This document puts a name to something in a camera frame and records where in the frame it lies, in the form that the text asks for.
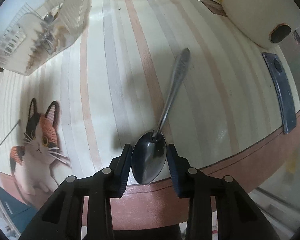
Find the cat whiskers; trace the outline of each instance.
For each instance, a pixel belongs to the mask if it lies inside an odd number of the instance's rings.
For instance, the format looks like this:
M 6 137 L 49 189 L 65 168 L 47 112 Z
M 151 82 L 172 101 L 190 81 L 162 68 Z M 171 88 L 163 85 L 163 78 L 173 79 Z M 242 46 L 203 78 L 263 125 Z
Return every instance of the cat whiskers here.
M 50 154 L 50 156 L 53 157 L 53 158 L 55 158 L 55 159 L 58 160 L 58 161 L 61 161 L 61 162 L 64 163 L 64 164 L 68 164 L 68 163 L 65 162 L 64 160 L 61 160 L 61 159 L 59 159 L 58 157 L 56 157 L 56 156 L 54 156 L 54 155 L 52 155 L 52 154 Z
M 64 158 L 68 158 L 67 156 L 65 156 L 65 155 L 63 155 L 63 154 L 58 153 L 58 152 L 54 152 L 54 151 L 48 151 L 48 153 L 50 153 L 50 154 L 56 154 L 56 155 L 60 155 L 60 156 L 62 156 L 62 157 L 64 157 Z
M 27 133 L 24 132 L 23 134 L 26 136 L 25 138 L 28 137 L 27 139 L 30 140 L 30 141 L 32 141 L 31 137 Z
M 33 145 L 32 142 L 23 141 L 23 143 L 27 143 L 27 144 Z

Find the utensil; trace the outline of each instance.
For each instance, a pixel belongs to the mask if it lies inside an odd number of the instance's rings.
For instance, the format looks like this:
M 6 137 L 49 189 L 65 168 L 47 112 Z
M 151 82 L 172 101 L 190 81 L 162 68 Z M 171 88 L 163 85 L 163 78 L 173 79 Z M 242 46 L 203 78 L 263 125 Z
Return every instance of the utensil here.
M 150 183 L 158 176 L 164 166 L 167 157 L 167 145 L 161 130 L 179 87 L 186 76 L 189 61 L 190 50 L 183 49 L 175 61 L 169 94 L 157 127 L 153 131 L 145 133 L 133 149 L 131 168 L 133 176 L 139 184 Z

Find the dish rack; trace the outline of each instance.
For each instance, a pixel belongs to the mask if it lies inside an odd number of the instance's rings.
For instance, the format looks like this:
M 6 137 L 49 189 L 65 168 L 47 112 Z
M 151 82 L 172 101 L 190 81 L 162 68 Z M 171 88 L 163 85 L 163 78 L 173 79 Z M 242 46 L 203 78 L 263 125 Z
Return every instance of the dish rack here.
M 0 67 L 30 75 L 71 46 L 83 31 L 89 0 L 48 0 L 37 10 L 25 4 L 0 39 Z

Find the cat eye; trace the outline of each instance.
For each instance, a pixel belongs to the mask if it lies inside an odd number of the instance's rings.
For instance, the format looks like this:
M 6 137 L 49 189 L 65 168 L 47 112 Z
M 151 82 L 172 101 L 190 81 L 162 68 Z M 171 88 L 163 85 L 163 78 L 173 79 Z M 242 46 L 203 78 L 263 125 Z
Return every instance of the cat eye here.
M 46 137 L 46 136 L 42 136 L 42 144 L 44 145 L 44 146 L 48 146 L 48 138 Z

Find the cat picture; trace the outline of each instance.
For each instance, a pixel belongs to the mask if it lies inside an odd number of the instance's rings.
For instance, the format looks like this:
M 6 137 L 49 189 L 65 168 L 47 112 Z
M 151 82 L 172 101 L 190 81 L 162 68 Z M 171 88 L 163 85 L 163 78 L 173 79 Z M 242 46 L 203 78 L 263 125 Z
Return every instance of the cat picture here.
M 67 157 L 59 153 L 56 125 L 59 105 L 53 101 L 45 114 L 38 113 L 37 102 L 30 103 L 23 146 L 13 146 L 10 152 L 12 176 L 25 194 L 35 195 L 35 187 L 45 193 L 53 192 L 58 184 L 51 176 L 54 162 L 67 164 Z

